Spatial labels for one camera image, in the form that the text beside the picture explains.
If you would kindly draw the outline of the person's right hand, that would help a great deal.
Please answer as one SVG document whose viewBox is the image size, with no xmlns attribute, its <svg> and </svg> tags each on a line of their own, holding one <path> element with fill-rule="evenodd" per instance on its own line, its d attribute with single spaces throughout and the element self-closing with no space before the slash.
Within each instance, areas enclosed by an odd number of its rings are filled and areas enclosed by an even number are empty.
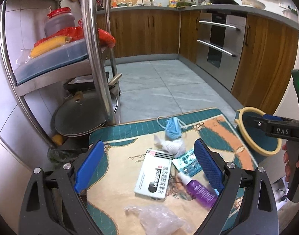
<svg viewBox="0 0 299 235">
<path fill-rule="evenodd" d="M 289 154 L 288 154 L 288 141 L 286 141 L 285 145 L 282 146 L 284 150 L 283 162 L 285 163 L 285 181 L 288 182 L 291 175 L 291 168 L 289 164 Z M 299 168 L 299 160 L 296 163 L 296 168 Z"/>
</svg>

